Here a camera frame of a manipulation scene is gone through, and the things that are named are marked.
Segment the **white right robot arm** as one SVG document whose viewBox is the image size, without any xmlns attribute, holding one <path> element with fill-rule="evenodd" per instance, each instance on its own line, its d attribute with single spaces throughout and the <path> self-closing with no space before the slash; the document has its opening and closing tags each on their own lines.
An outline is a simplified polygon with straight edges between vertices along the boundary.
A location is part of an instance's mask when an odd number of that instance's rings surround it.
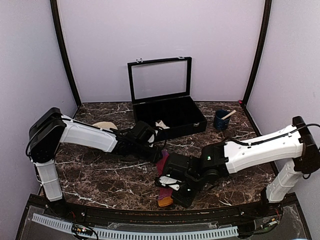
<svg viewBox="0 0 320 240">
<path fill-rule="evenodd" d="M 228 137 L 208 144 L 200 157 L 170 153 L 163 158 L 163 169 L 155 184 L 171 189 L 173 201 L 188 208 L 207 183 L 213 185 L 219 178 L 244 169 L 289 159 L 255 205 L 255 213 L 266 217 L 300 178 L 320 168 L 320 149 L 309 127 L 301 116 L 295 116 L 291 125 L 267 135 L 244 141 Z"/>
</svg>

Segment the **maroon purple orange sock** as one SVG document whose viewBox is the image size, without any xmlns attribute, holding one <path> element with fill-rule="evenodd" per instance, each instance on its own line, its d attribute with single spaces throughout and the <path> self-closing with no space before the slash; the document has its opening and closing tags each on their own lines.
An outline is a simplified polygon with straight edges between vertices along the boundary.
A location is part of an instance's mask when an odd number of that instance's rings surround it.
<svg viewBox="0 0 320 240">
<path fill-rule="evenodd" d="M 163 150 L 161 154 L 162 154 L 162 159 L 160 159 L 156 163 L 158 176 L 162 175 L 166 160 L 169 156 L 168 152 L 165 150 Z M 159 189 L 159 195 L 157 198 L 157 203 L 159 207 L 167 207 L 173 204 L 174 201 L 172 199 L 172 192 L 173 192 L 173 189 L 169 187 L 168 188 L 161 187 Z"/>
</svg>

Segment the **brown and white sock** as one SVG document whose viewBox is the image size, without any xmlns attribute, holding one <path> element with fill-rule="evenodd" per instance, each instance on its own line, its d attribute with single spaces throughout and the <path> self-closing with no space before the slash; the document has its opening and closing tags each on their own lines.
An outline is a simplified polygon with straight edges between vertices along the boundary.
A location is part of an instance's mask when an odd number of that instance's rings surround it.
<svg viewBox="0 0 320 240">
<path fill-rule="evenodd" d="M 169 126 L 167 126 L 162 120 L 157 120 L 155 122 L 155 127 L 161 130 L 167 130 L 170 129 Z"/>
</svg>

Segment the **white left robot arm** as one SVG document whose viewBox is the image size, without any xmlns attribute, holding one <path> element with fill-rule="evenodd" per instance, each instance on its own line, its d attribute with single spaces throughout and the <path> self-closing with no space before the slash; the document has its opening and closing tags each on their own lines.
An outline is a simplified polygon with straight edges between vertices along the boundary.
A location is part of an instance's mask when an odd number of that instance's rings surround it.
<svg viewBox="0 0 320 240">
<path fill-rule="evenodd" d="M 25 154 L 36 167 L 51 210 L 58 217 L 67 218 L 71 208 L 62 200 L 64 196 L 55 166 L 60 144 L 76 144 L 120 156 L 133 155 L 156 163 L 162 158 L 162 150 L 154 145 L 158 132 L 143 121 L 124 130 L 102 128 L 74 120 L 52 107 L 29 129 Z"/>
</svg>

